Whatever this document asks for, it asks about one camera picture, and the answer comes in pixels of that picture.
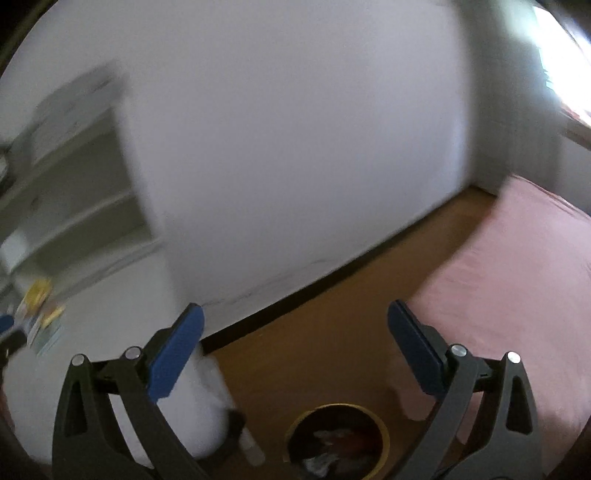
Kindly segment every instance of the bright window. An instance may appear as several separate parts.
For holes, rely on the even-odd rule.
[[[534,7],[534,12],[539,27],[536,42],[548,73],[548,87],[560,97],[571,116],[591,127],[591,63],[550,12],[539,7]],[[583,47],[591,50],[589,44]]]

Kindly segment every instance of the bed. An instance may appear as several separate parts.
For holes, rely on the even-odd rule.
[[[417,318],[446,342],[485,358],[521,355],[550,478],[591,472],[591,218],[520,177],[509,177],[468,243],[411,299]],[[406,360],[393,355],[389,383],[407,417],[434,402]],[[465,442],[475,395],[458,432]]]

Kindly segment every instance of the yellow rim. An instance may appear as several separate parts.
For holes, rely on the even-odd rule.
[[[374,412],[372,412],[371,410],[368,410],[365,407],[362,407],[361,405],[354,405],[352,403],[329,403],[326,405],[321,405],[320,407],[316,407],[313,410],[305,411],[302,415],[297,417],[295,422],[291,424],[289,429],[287,429],[287,433],[285,434],[285,451],[283,453],[283,461],[288,462],[288,463],[291,462],[290,454],[287,451],[287,445],[289,444],[291,436],[294,434],[296,427],[302,422],[302,420],[304,420],[304,418],[306,418],[308,415],[310,415],[311,413],[314,413],[317,410],[322,410],[323,408],[326,408],[326,407],[338,407],[338,406],[352,407],[352,408],[356,408],[357,410],[362,411],[367,416],[369,416],[379,428],[379,432],[382,436],[382,454],[379,456],[378,463],[375,464],[375,467],[370,471],[370,473],[368,473],[367,475],[365,475],[362,478],[362,480],[369,480],[370,478],[373,478],[382,469],[382,467],[384,467],[384,465],[386,464],[386,460],[388,459],[388,454],[390,452],[390,435],[388,433],[388,429],[386,428],[385,423]]]

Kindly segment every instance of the mattress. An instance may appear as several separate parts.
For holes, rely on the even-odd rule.
[[[419,321],[474,355],[521,355],[534,393],[549,473],[591,416],[591,218],[535,184],[510,177],[467,244],[411,299]],[[424,420],[421,392],[400,351],[389,383],[405,414]],[[458,432],[465,442],[480,398]]]

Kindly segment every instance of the white wall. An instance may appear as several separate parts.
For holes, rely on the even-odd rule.
[[[127,150],[212,333],[399,231],[467,176],[469,66],[439,0],[60,0],[0,78],[0,137],[118,59]]]
[[[556,193],[591,214],[591,151],[561,137]]]

